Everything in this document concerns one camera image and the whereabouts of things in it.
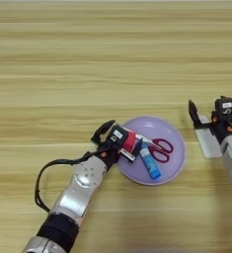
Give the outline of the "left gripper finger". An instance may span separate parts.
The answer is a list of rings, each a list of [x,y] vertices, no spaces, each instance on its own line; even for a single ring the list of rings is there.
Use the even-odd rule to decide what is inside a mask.
[[[105,134],[115,123],[115,120],[110,120],[108,122],[103,123],[94,133],[91,138],[91,141],[95,144],[101,144],[101,136]]]
[[[132,151],[132,154],[134,157],[137,157],[142,147],[142,139],[138,140],[138,142],[135,144],[134,149]]]

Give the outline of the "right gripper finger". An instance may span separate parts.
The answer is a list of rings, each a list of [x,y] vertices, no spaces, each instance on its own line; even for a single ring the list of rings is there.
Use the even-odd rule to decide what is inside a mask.
[[[189,100],[189,114],[191,116],[191,119],[193,121],[193,125],[195,127],[199,127],[201,125],[201,121],[197,114],[197,108],[195,103],[192,100]]]

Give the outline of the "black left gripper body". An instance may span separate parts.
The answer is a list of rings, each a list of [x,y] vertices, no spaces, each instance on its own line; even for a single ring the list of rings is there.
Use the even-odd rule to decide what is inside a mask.
[[[102,142],[98,146],[97,157],[100,158],[108,167],[112,167],[119,161],[121,156],[125,157],[129,162],[133,162],[136,154],[125,148],[125,145],[117,145],[109,140]]]

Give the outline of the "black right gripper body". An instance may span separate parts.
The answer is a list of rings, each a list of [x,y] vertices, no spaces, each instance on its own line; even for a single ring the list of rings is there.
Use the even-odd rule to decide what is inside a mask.
[[[200,119],[197,119],[195,121],[195,128],[209,129],[211,134],[221,143],[227,136],[232,135],[232,117],[213,112],[209,123],[203,123]]]

